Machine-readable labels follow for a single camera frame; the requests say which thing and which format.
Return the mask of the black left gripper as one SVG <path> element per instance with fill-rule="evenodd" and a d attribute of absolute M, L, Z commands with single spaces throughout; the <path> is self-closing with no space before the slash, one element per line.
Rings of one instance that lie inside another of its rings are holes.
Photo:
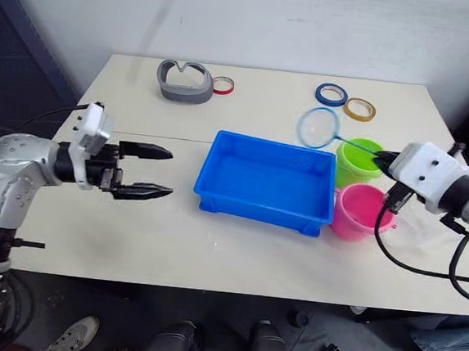
<path fill-rule="evenodd" d="M 110 191 L 115 200 L 151 200 L 170 195 L 174 190 L 157 184 L 135 182 L 133 185 L 120 185 L 122 169 L 119 161 L 125 156 L 141 160 L 173 159 L 173 154 L 155 144 L 124 142 L 105 144 L 102 149 L 85 161 L 88 183 L 103 191 Z"/>

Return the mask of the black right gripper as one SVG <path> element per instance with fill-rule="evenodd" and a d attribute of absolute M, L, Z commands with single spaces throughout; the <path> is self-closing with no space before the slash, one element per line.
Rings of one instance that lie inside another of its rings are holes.
<path fill-rule="evenodd" d="M 379 170 L 388 172 L 390 165 L 399 155 L 400 153 L 395 151 L 378 151 L 377 156 L 374 156 L 372 160 Z M 394 186 L 384 195 L 382 212 L 389 211 L 392 214 L 397 214 L 414 193 L 410 187 L 401 182 L 395 182 Z"/>

